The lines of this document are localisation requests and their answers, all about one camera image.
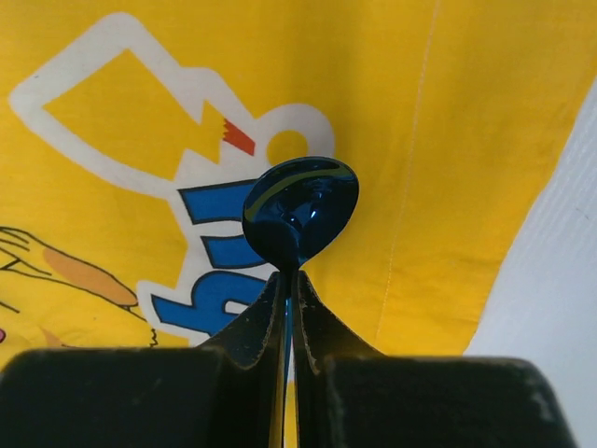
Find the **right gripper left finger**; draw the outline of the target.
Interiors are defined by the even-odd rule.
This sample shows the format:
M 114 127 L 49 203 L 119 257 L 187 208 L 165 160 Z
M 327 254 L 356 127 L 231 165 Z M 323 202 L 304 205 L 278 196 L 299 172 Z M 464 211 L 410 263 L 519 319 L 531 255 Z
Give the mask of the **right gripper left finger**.
M 37 349 L 1 373 L 5 447 L 279 447 L 285 277 L 193 348 Z

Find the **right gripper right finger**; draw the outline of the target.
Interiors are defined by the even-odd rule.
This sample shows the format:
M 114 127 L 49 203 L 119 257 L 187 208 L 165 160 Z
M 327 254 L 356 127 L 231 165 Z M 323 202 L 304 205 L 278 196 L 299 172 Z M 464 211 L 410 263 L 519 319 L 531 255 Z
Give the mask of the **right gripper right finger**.
M 511 357 L 390 357 L 292 281 L 301 447 L 573 447 L 544 375 Z

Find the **blue metallic spoon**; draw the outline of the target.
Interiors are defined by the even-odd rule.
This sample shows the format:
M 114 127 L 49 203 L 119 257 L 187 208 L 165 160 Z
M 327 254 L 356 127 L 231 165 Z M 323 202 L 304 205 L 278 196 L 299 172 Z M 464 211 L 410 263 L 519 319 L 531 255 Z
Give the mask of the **blue metallic spoon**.
M 247 243 L 277 268 L 285 285 L 285 367 L 295 369 L 300 268 L 329 246 L 347 226 L 359 196 L 354 170 L 336 159 L 311 156 L 282 162 L 254 184 L 243 203 Z

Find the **yellow Pikachu placemat cloth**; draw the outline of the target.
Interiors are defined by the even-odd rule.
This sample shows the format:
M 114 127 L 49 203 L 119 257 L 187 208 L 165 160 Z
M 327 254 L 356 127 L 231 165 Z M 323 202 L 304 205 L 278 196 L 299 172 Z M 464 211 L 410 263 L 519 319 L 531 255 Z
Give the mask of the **yellow Pikachu placemat cloth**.
M 390 354 L 460 354 L 596 77 L 592 1 L 5 1 L 1 358 L 200 343 L 270 274 L 269 167 L 356 171 L 307 267 Z

